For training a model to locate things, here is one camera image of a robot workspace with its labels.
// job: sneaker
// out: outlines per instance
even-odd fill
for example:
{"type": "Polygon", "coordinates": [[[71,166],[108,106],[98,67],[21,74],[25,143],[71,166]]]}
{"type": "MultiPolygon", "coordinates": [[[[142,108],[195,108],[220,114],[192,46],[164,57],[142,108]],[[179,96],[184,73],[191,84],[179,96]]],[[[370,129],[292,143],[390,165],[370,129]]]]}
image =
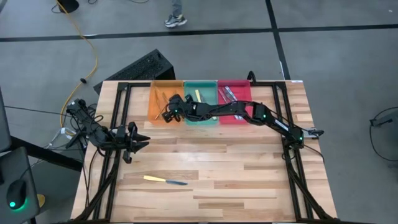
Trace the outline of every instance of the sneaker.
{"type": "Polygon", "coordinates": [[[183,15],[179,15],[178,17],[174,17],[172,15],[169,15],[169,19],[167,19],[166,21],[164,21],[164,25],[167,28],[173,28],[176,26],[182,26],[184,24],[186,24],[188,21],[186,18],[184,18],[183,15]]]}

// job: computer mouse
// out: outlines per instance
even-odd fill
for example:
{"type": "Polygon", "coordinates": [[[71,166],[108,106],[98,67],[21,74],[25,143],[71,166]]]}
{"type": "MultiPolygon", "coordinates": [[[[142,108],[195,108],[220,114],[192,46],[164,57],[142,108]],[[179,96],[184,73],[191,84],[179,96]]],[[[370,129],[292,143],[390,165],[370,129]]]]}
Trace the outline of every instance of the computer mouse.
{"type": "Polygon", "coordinates": [[[24,180],[16,180],[10,184],[7,190],[7,204],[15,210],[21,208],[26,199],[26,183],[24,180]]]}

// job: yellow-handled knife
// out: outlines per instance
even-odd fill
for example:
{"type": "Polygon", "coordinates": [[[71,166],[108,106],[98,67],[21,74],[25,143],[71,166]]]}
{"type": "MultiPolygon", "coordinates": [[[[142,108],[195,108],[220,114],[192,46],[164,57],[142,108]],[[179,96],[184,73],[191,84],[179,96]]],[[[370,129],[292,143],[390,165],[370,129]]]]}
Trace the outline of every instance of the yellow-handled knife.
{"type": "Polygon", "coordinates": [[[175,180],[166,180],[163,178],[153,177],[153,176],[148,176],[148,175],[145,175],[144,179],[151,180],[151,181],[158,181],[158,182],[166,182],[167,184],[187,185],[187,183],[184,183],[184,182],[179,182],[179,181],[175,181],[175,180]]]}

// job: plastic tray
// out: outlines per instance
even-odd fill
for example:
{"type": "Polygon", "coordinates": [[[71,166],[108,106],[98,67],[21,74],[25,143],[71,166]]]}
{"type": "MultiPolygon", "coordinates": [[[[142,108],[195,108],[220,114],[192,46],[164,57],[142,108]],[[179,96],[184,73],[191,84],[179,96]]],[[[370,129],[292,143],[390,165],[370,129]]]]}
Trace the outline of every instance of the plastic tray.
{"type": "MultiPolygon", "coordinates": [[[[226,86],[228,86],[229,89],[231,89],[234,96],[238,100],[252,101],[249,80],[218,80],[217,95],[218,95],[218,103],[219,104],[225,104],[225,101],[224,101],[223,97],[220,95],[220,92],[218,90],[221,90],[224,93],[223,89],[226,86]]],[[[246,107],[246,111],[249,113],[249,115],[251,115],[253,108],[251,106],[248,106],[248,107],[246,107]]],[[[220,124],[247,124],[248,123],[243,119],[236,119],[234,116],[222,116],[222,117],[219,117],[219,119],[220,119],[220,124]]]]}
{"type": "MultiPolygon", "coordinates": [[[[194,101],[198,101],[196,91],[198,90],[201,94],[202,103],[208,103],[210,105],[218,104],[217,100],[217,82],[216,81],[185,81],[184,92],[185,95],[190,94],[194,101]]],[[[187,125],[203,125],[203,124],[218,124],[218,118],[210,118],[207,121],[193,122],[185,119],[187,125]]]]}
{"type": "Polygon", "coordinates": [[[152,81],[150,84],[148,105],[148,120],[152,124],[180,124],[183,122],[176,122],[173,119],[170,123],[166,123],[161,114],[157,117],[161,110],[162,113],[165,111],[165,105],[169,103],[170,97],[174,94],[179,94],[182,98],[184,97],[184,82],[182,80],[152,81]]]}

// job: wooden tabletop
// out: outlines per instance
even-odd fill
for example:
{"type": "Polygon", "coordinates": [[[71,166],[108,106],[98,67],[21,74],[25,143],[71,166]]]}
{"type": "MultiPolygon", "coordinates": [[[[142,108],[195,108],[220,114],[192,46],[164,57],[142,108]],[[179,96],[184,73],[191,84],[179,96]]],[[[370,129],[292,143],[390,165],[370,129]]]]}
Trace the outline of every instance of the wooden tabletop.
{"type": "MultiPolygon", "coordinates": [[[[109,126],[118,82],[105,81],[96,115],[109,126]]],[[[294,123],[313,127],[302,82],[286,82],[294,123]]],[[[271,87],[252,87],[252,100],[275,110],[271,87]]],[[[279,94],[282,107],[282,94],[279,94]]],[[[295,221],[280,134],[267,126],[154,126],[147,121],[149,87],[132,89],[127,123],[135,121],[138,133],[150,144],[132,154],[132,163],[121,160],[112,222],[270,222],[295,221]],[[186,186],[150,182],[143,175],[187,182],[186,186]]],[[[118,123],[122,106],[119,107],[118,123]]],[[[306,145],[320,150],[318,141],[306,145]]],[[[95,147],[89,145],[88,170],[95,147]]],[[[336,217],[322,158],[302,149],[308,189],[331,216],[336,217]]],[[[95,157],[90,198],[98,188],[103,158],[95,157]]],[[[302,194],[300,208],[305,215],[302,194]]],[[[81,173],[72,218],[84,209],[85,181],[81,173]]],[[[106,201],[108,191],[103,197],[106,201]]],[[[104,203],[100,217],[104,217],[104,203]]]]}

